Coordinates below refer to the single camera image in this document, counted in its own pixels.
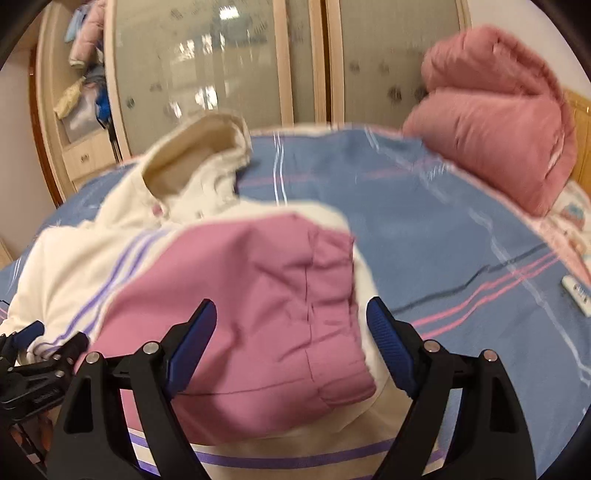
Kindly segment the cream pink hooded jacket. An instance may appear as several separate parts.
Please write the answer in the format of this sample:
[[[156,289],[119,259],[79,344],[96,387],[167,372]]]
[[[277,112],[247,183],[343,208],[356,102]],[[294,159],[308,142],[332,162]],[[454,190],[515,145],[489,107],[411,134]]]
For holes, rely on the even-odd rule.
[[[93,220],[40,234],[1,330],[44,325],[23,363],[79,332],[112,357],[211,300],[211,341],[172,403],[209,476],[368,478],[409,408],[367,328],[370,270],[339,212],[239,198],[250,151],[235,114],[177,127]]]

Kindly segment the frosted glass sliding wardrobe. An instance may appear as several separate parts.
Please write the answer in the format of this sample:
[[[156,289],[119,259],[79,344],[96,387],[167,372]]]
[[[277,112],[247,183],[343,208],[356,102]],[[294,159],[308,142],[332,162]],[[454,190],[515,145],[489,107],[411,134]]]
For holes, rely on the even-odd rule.
[[[465,1],[111,1],[105,55],[120,152],[215,109],[253,130],[400,127],[421,63],[471,24]]]

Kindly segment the floral pink mattress cover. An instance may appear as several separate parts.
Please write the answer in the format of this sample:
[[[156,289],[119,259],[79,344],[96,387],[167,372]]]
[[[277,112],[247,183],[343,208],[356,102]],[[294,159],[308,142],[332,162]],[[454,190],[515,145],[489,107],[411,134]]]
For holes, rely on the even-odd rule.
[[[573,180],[561,191],[540,231],[568,269],[590,283],[590,198]]]

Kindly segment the wooden headboard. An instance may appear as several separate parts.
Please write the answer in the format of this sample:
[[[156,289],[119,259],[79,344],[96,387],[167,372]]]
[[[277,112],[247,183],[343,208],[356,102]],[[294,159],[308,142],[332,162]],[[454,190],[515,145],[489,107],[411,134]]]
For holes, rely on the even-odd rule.
[[[572,109],[577,139],[577,162],[571,179],[590,194],[591,189],[591,103],[590,100],[566,89],[565,97]]]

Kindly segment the open wardrobe shelf unit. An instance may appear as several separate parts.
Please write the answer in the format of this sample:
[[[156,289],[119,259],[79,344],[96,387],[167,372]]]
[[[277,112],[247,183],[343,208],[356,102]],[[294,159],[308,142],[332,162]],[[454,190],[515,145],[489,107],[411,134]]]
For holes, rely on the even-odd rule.
[[[82,24],[100,27],[105,10],[103,1],[51,1],[38,17],[29,103],[39,164],[55,205],[119,163],[102,33],[92,53],[73,49]]]

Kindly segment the pink folded quilt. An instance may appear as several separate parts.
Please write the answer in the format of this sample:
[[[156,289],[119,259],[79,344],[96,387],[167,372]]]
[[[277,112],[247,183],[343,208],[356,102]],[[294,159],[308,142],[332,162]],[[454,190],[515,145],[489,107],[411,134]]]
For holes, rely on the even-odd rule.
[[[572,110],[546,61],[493,26],[464,30],[425,54],[426,97],[402,127],[430,150],[546,215],[577,161]]]

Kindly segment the blue striped bed sheet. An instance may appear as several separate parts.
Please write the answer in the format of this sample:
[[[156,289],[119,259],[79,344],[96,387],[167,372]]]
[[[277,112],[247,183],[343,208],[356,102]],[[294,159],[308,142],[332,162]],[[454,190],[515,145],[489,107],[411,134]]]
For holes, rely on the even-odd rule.
[[[242,200],[315,201],[346,217],[394,317],[448,350],[496,351],[539,473],[590,415],[590,322],[562,281],[584,269],[565,239],[420,142],[370,128],[252,141]]]

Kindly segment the white remote control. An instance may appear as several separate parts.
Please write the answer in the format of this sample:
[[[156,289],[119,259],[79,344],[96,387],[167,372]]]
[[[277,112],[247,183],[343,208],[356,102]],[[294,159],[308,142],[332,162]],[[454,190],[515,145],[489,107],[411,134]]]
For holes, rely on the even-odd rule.
[[[561,280],[561,285],[564,290],[571,296],[575,304],[581,310],[586,318],[591,317],[591,300],[590,295],[583,285],[573,276],[566,275]]]

